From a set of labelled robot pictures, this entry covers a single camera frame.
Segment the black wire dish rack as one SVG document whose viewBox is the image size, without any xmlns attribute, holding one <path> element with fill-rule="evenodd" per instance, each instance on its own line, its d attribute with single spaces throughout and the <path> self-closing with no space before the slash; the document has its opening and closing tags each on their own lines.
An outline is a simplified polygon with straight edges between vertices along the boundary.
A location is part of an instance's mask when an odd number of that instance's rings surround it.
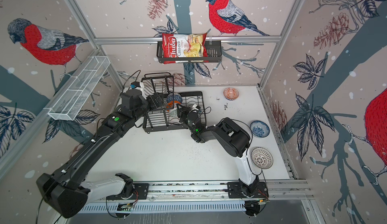
<svg viewBox="0 0 387 224">
<path fill-rule="evenodd" d="M 184 82 L 179 80 L 177 76 L 170 73 L 152 73 L 146 74 L 141 82 L 144 84 L 145 96 L 159 93 L 163 99 L 163 106 L 156 110 L 148 112 L 144 117 L 143 130 L 150 134 L 152 132 L 170 131 L 184 129 L 184 126 L 179 122 L 179 118 L 170 118 L 169 110 L 166 109 L 166 98 L 170 93 L 179 93 L 182 96 L 181 105 L 191 107 L 197 104 L 201 107 L 201 122 L 207 123 L 203 93 L 200 91 L 178 92 L 177 84 Z"/>
</svg>

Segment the orange plastic bowl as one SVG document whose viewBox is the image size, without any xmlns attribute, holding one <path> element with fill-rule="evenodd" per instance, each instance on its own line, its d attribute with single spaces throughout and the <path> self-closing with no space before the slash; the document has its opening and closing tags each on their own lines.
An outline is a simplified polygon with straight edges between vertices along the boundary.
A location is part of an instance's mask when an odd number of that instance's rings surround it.
<svg viewBox="0 0 387 224">
<path fill-rule="evenodd" d="M 172 110 L 172 109 L 174 109 L 174 108 L 176 107 L 177 104 L 179 104 L 179 102 L 177 102 L 177 101 L 169 102 L 169 103 L 167 104 L 166 109 L 167 109 L 167 110 Z"/>
</svg>

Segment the dark blue patterned bowl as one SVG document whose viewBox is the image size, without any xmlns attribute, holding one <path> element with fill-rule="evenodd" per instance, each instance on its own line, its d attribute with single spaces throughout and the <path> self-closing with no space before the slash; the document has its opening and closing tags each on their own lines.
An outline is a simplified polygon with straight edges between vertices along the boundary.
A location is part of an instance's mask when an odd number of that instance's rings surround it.
<svg viewBox="0 0 387 224">
<path fill-rule="evenodd" d="M 179 94 L 179 93 L 170 93 L 167 98 L 166 98 L 166 102 L 169 104 L 169 103 L 172 103 L 172 104 L 176 104 L 176 103 L 179 103 L 181 104 L 183 101 L 182 99 L 182 96 Z"/>
</svg>

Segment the red patterned bowl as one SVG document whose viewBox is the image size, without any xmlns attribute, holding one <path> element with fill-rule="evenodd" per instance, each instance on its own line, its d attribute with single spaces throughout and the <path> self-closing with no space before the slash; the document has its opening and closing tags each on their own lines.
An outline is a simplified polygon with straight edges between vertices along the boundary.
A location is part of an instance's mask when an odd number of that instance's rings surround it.
<svg viewBox="0 0 387 224">
<path fill-rule="evenodd" d="M 229 87 L 223 90 L 223 95 L 227 100 L 233 101 L 239 97 L 239 91 L 236 88 Z"/>
</svg>

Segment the green patterned bowl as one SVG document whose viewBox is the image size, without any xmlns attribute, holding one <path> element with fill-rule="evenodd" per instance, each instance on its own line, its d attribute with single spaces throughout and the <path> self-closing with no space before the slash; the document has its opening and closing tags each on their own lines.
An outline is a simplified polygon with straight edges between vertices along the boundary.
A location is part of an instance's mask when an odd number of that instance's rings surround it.
<svg viewBox="0 0 387 224">
<path fill-rule="evenodd" d="M 170 118 L 177 118 L 177 117 L 178 117 L 177 108 L 174 108 L 174 109 L 170 109 L 170 110 L 169 110 L 169 117 L 170 117 Z"/>
</svg>

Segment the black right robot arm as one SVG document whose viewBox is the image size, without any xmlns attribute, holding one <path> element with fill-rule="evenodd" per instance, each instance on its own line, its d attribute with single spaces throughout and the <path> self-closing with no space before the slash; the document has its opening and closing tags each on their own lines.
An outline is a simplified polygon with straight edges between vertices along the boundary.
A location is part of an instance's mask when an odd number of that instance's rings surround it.
<svg viewBox="0 0 387 224">
<path fill-rule="evenodd" d="M 249 165 L 247 156 L 248 148 L 251 145 L 249 134 L 230 118 L 223 118 L 213 126 L 203 125 L 198 107 L 189 108 L 178 104 L 177 116 L 179 122 L 190 130 L 190 136 L 195 142 L 205 143 L 217 140 L 223 149 L 234 157 L 239 173 L 239 195 L 247 198 L 254 197 L 260 181 Z"/>
</svg>

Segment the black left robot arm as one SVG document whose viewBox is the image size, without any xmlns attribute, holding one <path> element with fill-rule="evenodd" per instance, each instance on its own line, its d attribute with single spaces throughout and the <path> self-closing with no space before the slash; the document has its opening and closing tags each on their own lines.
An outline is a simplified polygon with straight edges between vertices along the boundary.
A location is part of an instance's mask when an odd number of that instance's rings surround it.
<svg viewBox="0 0 387 224">
<path fill-rule="evenodd" d="M 121 99 L 121 105 L 104 119 L 91 140 L 51 175 L 42 174 L 36 181 L 43 201 L 66 219 L 98 199 L 113 195 L 128 199 L 133 195 L 133 179 L 123 173 L 103 181 L 85 180 L 97 161 L 138 119 L 163 105 L 161 93 L 143 97 L 138 89 L 128 90 Z"/>
</svg>

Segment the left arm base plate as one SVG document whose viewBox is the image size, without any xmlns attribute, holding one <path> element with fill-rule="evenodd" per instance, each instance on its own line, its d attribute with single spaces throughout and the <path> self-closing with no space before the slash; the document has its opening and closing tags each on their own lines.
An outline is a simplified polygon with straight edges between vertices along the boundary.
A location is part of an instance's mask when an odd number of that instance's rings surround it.
<svg viewBox="0 0 387 224">
<path fill-rule="evenodd" d="M 120 194 L 108 196 L 107 200 L 145 200 L 148 189 L 147 183 L 134 183 L 131 187 L 125 186 Z"/>
</svg>

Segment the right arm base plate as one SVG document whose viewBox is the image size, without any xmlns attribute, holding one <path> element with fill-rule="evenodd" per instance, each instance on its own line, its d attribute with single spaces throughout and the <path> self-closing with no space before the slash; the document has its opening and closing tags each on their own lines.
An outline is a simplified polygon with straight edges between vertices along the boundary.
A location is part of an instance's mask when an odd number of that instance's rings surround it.
<svg viewBox="0 0 387 224">
<path fill-rule="evenodd" d="M 246 185 L 243 182 L 228 182 L 227 193 L 230 199 L 236 198 L 260 198 L 268 199 L 268 187 L 265 182 L 256 182 Z"/>
</svg>

